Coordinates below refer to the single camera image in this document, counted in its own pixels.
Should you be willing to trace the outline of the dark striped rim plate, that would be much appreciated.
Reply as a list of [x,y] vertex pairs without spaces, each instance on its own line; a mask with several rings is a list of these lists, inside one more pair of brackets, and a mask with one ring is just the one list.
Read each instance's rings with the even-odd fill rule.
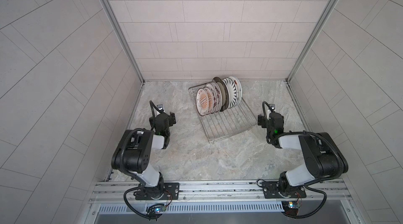
[[218,86],[220,88],[220,91],[221,91],[222,105],[221,105],[220,112],[223,112],[226,109],[228,109],[228,107],[229,107],[228,89],[227,89],[227,86],[225,85],[225,83],[223,82],[223,80],[221,78],[215,77],[213,80],[218,84]]

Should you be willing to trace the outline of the white watermelon plate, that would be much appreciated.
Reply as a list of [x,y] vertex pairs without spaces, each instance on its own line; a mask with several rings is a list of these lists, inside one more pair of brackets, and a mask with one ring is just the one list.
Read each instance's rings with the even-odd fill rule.
[[235,106],[237,106],[241,102],[242,86],[241,86],[241,83],[240,83],[238,78],[236,78],[234,76],[229,76],[229,78],[233,80],[233,82],[235,83],[236,88],[237,88],[238,95],[237,95],[237,101],[236,101],[236,104],[235,104]]

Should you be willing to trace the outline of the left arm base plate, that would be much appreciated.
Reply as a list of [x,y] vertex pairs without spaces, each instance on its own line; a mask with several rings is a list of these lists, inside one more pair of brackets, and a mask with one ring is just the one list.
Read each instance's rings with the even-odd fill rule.
[[134,192],[136,200],[177,200],[179,183],[159,183],[155,187],[142,187]]

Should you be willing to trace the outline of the white blue radial plate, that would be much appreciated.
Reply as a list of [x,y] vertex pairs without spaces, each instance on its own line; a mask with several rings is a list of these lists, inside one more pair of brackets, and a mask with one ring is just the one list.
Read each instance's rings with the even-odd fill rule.
[[235,81],[230,77],[225,78],[223,82],[226,85],[229,94],[229,108],[232,108],[238,104],[239,99],[238,88],[235,84]]

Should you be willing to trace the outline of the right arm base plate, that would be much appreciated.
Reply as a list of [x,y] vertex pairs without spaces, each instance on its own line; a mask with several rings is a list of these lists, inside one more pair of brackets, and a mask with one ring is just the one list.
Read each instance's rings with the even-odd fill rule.
[[262,188],[265,199],[271,198],[306,198],[304,187],[289,187],[285,191],[280,191],[277,181],[261,181],[258,186]]

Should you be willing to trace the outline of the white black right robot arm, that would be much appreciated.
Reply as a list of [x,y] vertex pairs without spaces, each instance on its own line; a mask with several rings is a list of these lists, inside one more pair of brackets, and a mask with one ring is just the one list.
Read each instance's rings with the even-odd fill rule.
[[299,195],[305,186],[339,178],[347,173],[348,163],[329,134],[285,132],[284,117],[271,112],[258,115],[258,125],[267,130],[267,143],[279,149],[302,152],[304,161],[298,167],[282,172],[276,188],[283,198]]

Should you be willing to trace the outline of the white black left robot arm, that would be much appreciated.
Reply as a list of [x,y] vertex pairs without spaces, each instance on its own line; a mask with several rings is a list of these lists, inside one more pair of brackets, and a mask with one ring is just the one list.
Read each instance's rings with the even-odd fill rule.
[[176,124],[174,113],[160,113],[150,118],[151,130],[126,130],[111,159],[112,169],[140,182],[137,200],[159,200],[166,196],[163,175],[150,164],[152,149],[166,149],[170,142],[170,127]]

